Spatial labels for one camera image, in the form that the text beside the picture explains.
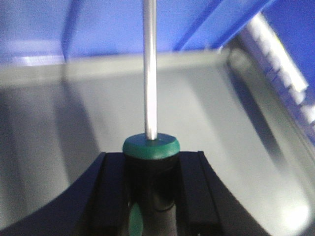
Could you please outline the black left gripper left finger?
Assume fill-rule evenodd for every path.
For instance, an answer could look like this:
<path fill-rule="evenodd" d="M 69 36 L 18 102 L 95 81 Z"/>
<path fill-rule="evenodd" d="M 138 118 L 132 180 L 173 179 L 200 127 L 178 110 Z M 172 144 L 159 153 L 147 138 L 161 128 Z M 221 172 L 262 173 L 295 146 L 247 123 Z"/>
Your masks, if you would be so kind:
<path fill-rule="evenodd" d="M 125 236 L 122 153 L 102 152 L 64 192 L 1 230 L 2 236 Z"/>

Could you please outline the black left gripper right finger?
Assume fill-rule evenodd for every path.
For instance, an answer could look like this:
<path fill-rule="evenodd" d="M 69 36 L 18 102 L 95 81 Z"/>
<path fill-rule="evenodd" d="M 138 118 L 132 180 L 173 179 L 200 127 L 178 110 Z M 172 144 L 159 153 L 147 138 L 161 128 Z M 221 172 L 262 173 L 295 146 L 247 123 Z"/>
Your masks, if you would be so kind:
<path fill-rule="evenodd" d="M 176 177 L 178 235 L 268 235 L 224 185 L 204 152 L 182 151 Z"/>

